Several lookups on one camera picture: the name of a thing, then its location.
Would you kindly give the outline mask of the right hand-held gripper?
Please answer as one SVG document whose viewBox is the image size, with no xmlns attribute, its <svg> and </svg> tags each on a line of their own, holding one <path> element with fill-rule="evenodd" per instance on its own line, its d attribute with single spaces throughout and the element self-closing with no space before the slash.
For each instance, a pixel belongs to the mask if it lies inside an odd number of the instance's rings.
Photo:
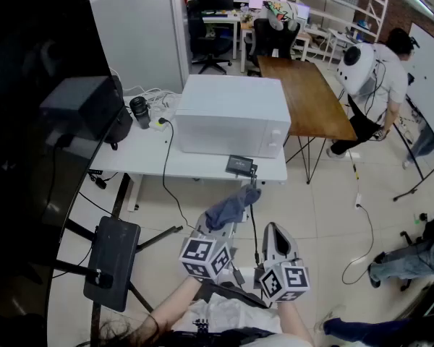
<svg viewBox="0 0 434 347">
<path fill-rule="evenodd" d="M 310 290 L 308 269 L 298 257 L 298 246 L 289 232 L 270 222 L 263 233 L 264 261 L 277 259 L 278 254 L 288 261 L 271 265 L 267 269 L 258 265 L 254 269 L 254 286 L 268 302 L 290 302 Z"/>
</svg>

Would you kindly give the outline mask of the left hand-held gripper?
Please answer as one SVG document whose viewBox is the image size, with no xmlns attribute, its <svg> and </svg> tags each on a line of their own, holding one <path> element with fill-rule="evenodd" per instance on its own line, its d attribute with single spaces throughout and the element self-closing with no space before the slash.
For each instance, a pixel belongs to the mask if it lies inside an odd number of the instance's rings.
<svg viewBox="0 0 434 347">
<path fill-rule="evenodd" d="M 192 231 L 192 237 L 184 240 L 179 253 L 179 261 L 189 276 L 219 282 L 229 274 L 230 265 L 237 249 L 234 246 L 238 226 L 247 221 L 247 212 L 241 218 L 234 218 L 219 230 L 206 226 L 206 216 L 202 213 Z"/>
</svg>

